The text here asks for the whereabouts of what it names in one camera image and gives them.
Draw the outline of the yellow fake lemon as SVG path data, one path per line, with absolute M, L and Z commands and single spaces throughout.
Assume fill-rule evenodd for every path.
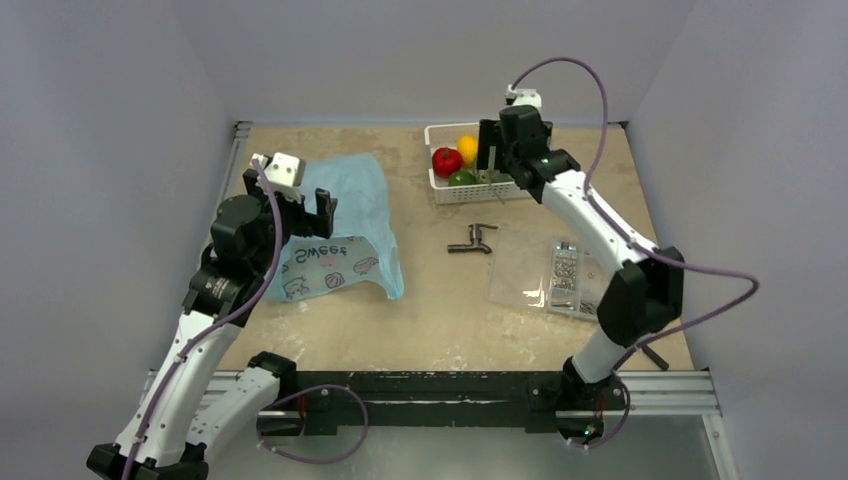
M 471 135 L 463 135 L 456 142 L 456 150 L 459 152 L 464 169 L 471 169 L 475 166 L 478 154 L 478 140 Z

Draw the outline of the red fake apple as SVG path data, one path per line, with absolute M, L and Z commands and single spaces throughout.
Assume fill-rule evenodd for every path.
M 432 153 L 431 166 L 436 177 L 449 178 L 462 169 L 464 161 L 459 151 L 449 147 L 441 147 Z

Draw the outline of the green fake fruit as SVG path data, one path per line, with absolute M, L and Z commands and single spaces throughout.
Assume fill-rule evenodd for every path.
M 448 177 L 449 187 L 470 186 L 477 183 L 477 177 L 471 170 L 457 170 Z

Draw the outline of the blue printed plastic bag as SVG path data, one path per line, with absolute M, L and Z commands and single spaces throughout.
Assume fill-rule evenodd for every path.
M 309 213 L 317 211 L 317 188 L 338 201 L 332 235 L 291 236 L 264 298 L 296 302 L 368 281 L 388 299 L 399 299 L 404 281 L 398 242 L 390 226 L 387 179 L 377 159 L 360 153 L 309 163 L 299 187 L 308 196 Z

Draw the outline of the dark green fake broccoli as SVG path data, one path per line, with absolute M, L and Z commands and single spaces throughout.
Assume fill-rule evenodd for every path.
M 478 177 L 482 180 L 482 182 L 487 186 L 488 193 L 490 194 L 490 196 L 496 199 L 501 204 L 504 204 L 504 199 L 499 194 L 497 188 L 494 186 L 494 180 L 498 177 L 498 173 L 494 168 L 496 158 L 496 148 L 494 146 L 488 147 L 487 153 L 484 155 L 483 160 L 477 160 L 477 174 Z

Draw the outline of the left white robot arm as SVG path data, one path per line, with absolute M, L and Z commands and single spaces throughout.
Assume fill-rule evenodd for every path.
M 307 211 L 299 183 L 269 168 L 243 174 L 246 191 L 223 200 L 211 239 L 192 276 L 175 336 L 134 417 L 111 443 L 93 447 L 87 468 L 102 479 L 205 479 L 239 430 L 259 410 L 297 399 L 294 361 L 254 356 L 236 383 L 201 405 L 224 354 L 269 288 L 291 236 L 327 239 L 338 204 L 314 193 Z

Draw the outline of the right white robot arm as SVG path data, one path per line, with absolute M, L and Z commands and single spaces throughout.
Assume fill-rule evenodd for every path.
M 683 256 L 631 229 L 593 189 L 579 162 L 553 148 L 552 134 L 552 124 L 536 107 L 510 105 L 497 119 L 480 121 L 477 158 L 561 217 L 609 277 L 597 308 L 598 327 L 563 366 L 564 399 L 584 407 L 638 341 L 680 317 Z

